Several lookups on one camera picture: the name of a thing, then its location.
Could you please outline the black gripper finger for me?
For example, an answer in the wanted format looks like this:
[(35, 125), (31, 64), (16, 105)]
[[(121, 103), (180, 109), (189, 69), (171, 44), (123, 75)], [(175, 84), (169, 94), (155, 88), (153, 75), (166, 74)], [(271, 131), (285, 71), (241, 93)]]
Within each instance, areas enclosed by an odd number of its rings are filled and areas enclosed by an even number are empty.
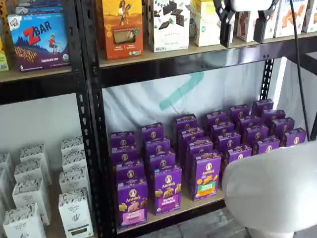
[(230, 20), (234, 16), (235, 11), (229, 0), (224, 1), (224, 7), (221, 0), (213, 1), (216, 13), (220, 19), (220, 44), (228, 48), (230, 44), (231, 23)]
[(271, 5), (268, 9), (258, 10), (259, 16), (256, 19), (255, 23), (254, 41), (256, 41), (259, 44), (262, 44), (264, 42), (267, 22), (276, 10), (278, 3), (279, 0), (272, 0)]

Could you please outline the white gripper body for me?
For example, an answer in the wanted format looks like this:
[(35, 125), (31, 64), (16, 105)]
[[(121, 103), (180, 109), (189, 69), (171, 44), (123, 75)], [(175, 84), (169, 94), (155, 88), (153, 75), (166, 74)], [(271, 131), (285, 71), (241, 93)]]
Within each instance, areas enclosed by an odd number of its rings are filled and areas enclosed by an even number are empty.
[(235, 12), (267, 10), (272, 0), (229, 0)]

